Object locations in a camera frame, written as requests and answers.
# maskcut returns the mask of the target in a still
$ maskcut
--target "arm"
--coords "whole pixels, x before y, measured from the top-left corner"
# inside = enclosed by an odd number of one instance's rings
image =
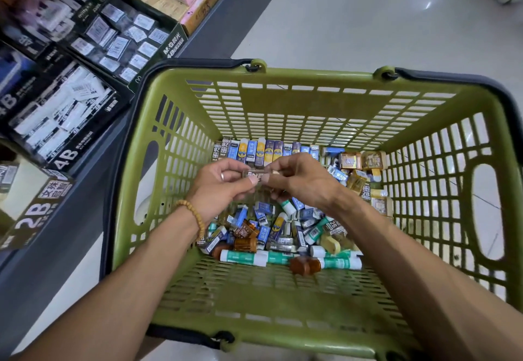
[[[266,174],[265,184],[344,225],[434,358],[523,357],[523,314],[403,233],[316,160],[299,153],[267,168],[284,175]]]
[[[253,191],[257,179],[239,179],[244,169],[248,166],[222,159],[198,172],[186,199],[207,225],[233,199]],[[19,360],[134,359],[165,288],[198,230],[189,210],[176,209],[116,271],[31,343]]]

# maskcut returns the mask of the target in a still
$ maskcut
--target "gray shelf edge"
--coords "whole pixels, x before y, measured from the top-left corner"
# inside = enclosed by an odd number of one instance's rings
[[[178,57],[230,58],[270,1],[219,0]],[[101,226],[75,229],[89,216],[86,200],[105,194],[128,118],[129,112],[121,114],[75,165],[75,187],[34,241],[0,255],[0,360],[18,346],[102,232]]]

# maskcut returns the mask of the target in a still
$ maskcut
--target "shopping basket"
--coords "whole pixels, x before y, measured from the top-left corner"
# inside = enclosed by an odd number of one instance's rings
[[[384,67],[375,73],[268,68],[262,60],[166,60],[142,79],[107,197],[101,278],[186,194],[213,141],[283,139],[384,150],[394,221],[523,309],[518,110],[485,77]],[[158,150],[147,213],[135,219],[146,151]],[[504,255],[481,252],[472,178],[495,171]],[[224,264],[187,250],[149,335],[230,350],[241,341],[357,357],[410,358],[420,345],[375,272],[293,276],[287,266]]]

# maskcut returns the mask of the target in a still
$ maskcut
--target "hand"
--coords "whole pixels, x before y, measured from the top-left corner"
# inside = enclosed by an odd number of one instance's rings
[[[258,178],[249,176],[242,179],[242,172],[248,169],[248,165],[238,160],[220,159],[198,171],[186,200],[200,213],[205,225],[231,201],[241,200],[246,193],[254,192]]]
[[[338,181],[309,153],[280,157],[265,167],[266,172],[272,170],[280,174],[263,174],[261,182],[274,189],[271,198],[279,201],[291,195],[308,206],[326,212],[336,192],[341,190]]]

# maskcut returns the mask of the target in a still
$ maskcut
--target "person's left hand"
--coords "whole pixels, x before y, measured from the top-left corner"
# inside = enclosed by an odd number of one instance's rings
[[[238,160],[220,159],[198,171],[185,199],[200,213],[206,226],[231,201],[241,200],[246,193],[254,192],[258,178],[242,179],[242,172],[248,169],[248,165]]]

